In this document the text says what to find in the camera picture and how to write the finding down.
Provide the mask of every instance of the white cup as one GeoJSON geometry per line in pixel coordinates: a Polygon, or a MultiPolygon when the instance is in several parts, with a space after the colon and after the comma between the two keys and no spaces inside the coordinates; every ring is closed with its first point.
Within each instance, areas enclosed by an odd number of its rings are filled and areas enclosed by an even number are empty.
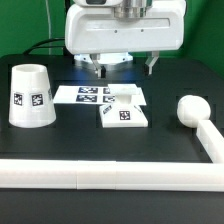
{"type": "Polygon", "coordinates": [[[12,68],[9,122],[17,127],[37,128],[56,119],[47,68],[23,64],[12,68]]]}

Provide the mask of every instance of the black table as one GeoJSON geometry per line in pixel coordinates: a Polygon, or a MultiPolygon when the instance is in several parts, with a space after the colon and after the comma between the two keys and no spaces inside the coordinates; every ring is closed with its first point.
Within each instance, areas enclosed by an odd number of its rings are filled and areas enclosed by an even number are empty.
{"type": "MultiPolygon", "coordinates": [[[[224,80],[198,61],[160,59],[152,76],[144,60],[108,72],[75,68],[71,57],[8,55],[0,60],[0,159],[206,162],[196,130],[177,118],[179,99],[199,95],[224,134],[224,80]],[[47,66],[53,95],[59,85],[134,83],[147,102],[148,128],[102,128],[98,105],[56,104],[57,120],[37,129],[8,123],[11,68],[47,66]]],[[[2,223],[223,223],[224,194],[208,192],[0,189],[2,223]]]]}

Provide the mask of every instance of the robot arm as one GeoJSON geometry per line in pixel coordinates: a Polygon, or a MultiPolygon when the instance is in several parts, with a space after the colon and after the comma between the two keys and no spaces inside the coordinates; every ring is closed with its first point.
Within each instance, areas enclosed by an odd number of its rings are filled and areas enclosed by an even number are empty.
{"type": "Polygon", "coordinates": [[[66,47],[74,55],[177,50],[185,9],[185,0],[76,0],[67,15],[66,47]]]}

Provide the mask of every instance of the white block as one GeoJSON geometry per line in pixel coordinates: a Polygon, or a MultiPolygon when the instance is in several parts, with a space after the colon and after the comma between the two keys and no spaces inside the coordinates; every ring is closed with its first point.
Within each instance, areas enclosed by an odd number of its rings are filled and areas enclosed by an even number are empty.
{"type": "Polygon", "coordinates": [[[76,162],[0,160],[1,188],[76,188],[76,162]]]}
{"type": "Polygon", "coordinates": [[[213,163],[224,163],[224,138],[210,120],[198,122],[197,137],[213,163]]]}
{"type": "Polygon", "coordinates": [[[115,161],[78,161],[77,189],[115,189],[115,161]]]}
{"type": "Polygon", "coordinates": [[[100,106],[99,110],[104,128],[148,127],[148,121],[137,105],[113,103],[100,106]]]}
{"type": "Polygon", "coordinates": [[[117,163],[116,190],[224,191],[224,166],[117,163]]]}

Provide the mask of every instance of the background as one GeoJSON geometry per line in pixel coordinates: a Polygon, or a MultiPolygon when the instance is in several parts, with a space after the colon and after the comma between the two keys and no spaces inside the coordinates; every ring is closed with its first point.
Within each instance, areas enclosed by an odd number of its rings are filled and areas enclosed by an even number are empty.
{"type": "MultiPolygon", "coordinates": [[[[22,53],[33,44],[51,36],[64,37],[64,0],[0,0],[0,57],[22,53]]],[[[178,51],[163,52],[161,57],[188,57],[207,64],[224,78],[224,1],[186,0],[184,44],[178,51]]],[[[48,51],[35,51],[35,54],[48,51]]]]}

